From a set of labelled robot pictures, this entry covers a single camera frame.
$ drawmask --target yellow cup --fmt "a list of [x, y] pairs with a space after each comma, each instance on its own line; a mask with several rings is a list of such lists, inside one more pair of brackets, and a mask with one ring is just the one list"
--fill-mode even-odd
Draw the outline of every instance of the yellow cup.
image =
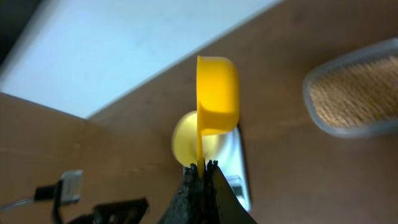
[[[226, 135], [216, 134], [202, 137], [203, 155], [206, 163], [215, 160], [225, 144]], [[183, 116], [176, 125], [172, 139], [175, 158], [185, 167], [197, 164], [197, 112]]]

